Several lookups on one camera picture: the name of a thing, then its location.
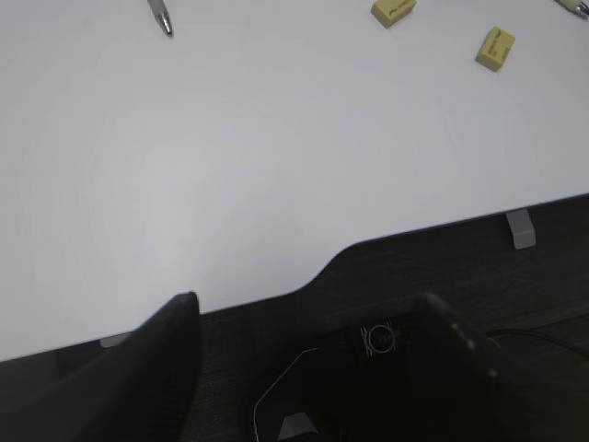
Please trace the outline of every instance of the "eraser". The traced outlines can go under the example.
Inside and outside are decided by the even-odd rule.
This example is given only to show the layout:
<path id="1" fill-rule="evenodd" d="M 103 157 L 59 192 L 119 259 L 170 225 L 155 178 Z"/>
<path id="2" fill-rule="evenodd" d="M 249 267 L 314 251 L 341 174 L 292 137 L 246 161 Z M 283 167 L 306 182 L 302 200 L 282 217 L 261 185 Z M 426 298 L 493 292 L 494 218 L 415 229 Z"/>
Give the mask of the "eraser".
<path id="1" fill-rule="evenodd" d="M 396 21 L 409 14 L 416 0 L 377 0 L 372 5 L 372 15 L 385 27 L 390 28 Z"/>
<path id="2" fill-rule="evenodd" d="M 515 37 L 512 34 L 501 28 L 494 27 L 482 44 L 477 55 L 477 61 L 491 69 L 491 71 L 497 72 L 505 64 L 507 55 L 512 50 L 514 43 Z"/>

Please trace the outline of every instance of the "cable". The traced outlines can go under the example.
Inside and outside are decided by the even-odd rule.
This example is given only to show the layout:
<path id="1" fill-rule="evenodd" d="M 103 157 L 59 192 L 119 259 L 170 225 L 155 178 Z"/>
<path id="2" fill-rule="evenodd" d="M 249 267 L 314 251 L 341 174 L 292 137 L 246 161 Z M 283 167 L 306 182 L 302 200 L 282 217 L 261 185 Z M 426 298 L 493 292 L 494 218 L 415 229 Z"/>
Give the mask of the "cable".
<path id="1" fill-rule="evenodd" d="M 566 348 L 570 352 L 576 353 L 577 355 L 584 356 L 589 359 L 589 351 L 584 350 L 581 347 L 577 347 L 571 343 L 567 343 L 566 341 L 562 341 L 557 338 L 553 338 L 552 336 L 547 336 L 546 334 L 539 333 L 537 331 L 531 330 L 524 330 L 524 329 L 499 329 L 499 330 L 492 330 L 487 331 L 487 337 L 494 339 L 501 339 L 507 338 L 510 336 L 528 336 L 532 338 L 541 339 L 543 341 L 547 341 L 549 343 L 553 343 L 558 345 L 559 347 Z"/>

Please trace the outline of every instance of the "desk leg bracket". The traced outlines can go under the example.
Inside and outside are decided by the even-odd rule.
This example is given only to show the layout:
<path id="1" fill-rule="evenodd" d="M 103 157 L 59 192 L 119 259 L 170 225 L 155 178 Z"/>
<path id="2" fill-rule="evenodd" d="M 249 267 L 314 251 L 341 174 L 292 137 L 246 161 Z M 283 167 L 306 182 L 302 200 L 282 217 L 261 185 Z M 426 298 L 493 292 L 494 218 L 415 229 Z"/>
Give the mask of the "desk leg bracket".
<path id="1" fill-rule="evenodd" d="M 115 334 L 114 336 L 109 336 L 108 338 L 102 338 L 100 340 L 100 346 L 102 348 L 115 347 L 115 346 L 119 345 L 120 343 L 122 343 L 129 336 L 131 336 L 131 333 L 130 332 L 128 332 L 128 333 L 121 333 L 121 334 Z"/>
<path id="2" fill-rule="evenodd" d="M 527 209 L 507 212 L 507 222 L 512 230 L 516 249 L 528 249 L 536 246 L 536 231 Z"/>

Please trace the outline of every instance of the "desk surface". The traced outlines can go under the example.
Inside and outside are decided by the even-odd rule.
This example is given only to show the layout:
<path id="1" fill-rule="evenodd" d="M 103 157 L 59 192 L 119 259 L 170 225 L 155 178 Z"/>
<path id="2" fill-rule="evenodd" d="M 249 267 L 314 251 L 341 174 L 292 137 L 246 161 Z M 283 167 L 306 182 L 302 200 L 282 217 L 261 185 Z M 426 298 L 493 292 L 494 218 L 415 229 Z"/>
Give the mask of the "desk surface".
<path id="1" fill-rule="evenodd" d="M 0 359 L 287 293 L 358 241 L 589 191 L 551 0 L 0 0 Z M 499 74 L 486 33 L 517 38 Z"/>

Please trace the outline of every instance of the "silver pen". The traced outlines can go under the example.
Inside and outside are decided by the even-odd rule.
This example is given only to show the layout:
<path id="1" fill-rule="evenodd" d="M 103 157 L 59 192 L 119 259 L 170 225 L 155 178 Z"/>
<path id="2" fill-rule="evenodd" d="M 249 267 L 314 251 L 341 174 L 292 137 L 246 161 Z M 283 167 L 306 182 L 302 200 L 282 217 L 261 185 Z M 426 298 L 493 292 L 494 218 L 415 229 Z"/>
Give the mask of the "silver pen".
<path id="1" fill-rule="evenodd" d="M 582 0 L 558 0 L 558 2 L 569 9 L 571 12 L 575 13 L 577 16 L 584 18 L 585 20 L 589 18 L 589 6 Z"/>
<path id="2" fill-rule="evenodd" d="M 159 27 L 166 35 L 173 37 L 174 29 L 172 28 L 172 22 L 169 19 L 164 0 L 147 0 L 147 3 L 151 6 L 151 10 L 154 13 L 154 17 L 156 18 Z"/>

